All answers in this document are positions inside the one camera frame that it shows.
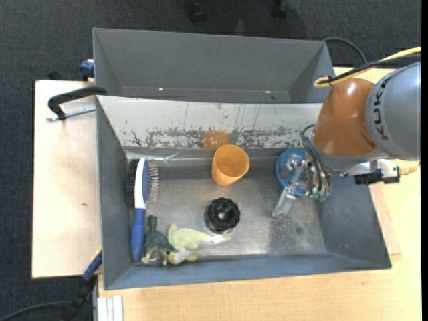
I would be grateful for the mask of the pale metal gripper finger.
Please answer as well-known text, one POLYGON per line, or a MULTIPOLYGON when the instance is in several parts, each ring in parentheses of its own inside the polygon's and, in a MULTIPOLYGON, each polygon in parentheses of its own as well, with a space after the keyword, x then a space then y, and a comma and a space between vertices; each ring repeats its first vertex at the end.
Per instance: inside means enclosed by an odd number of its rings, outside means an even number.
POLYGON ((286 178, 287 190, 296 190, 305 188, 306 161, 290 159, 286 162, 285 167, 289 175, 286 178))
POLYGON ((295 188, 283 188, 277 203, 275 204, 272 217, 278 218, 280 215, 286 217, 290 212, 291 206, 296 199, 295 188))

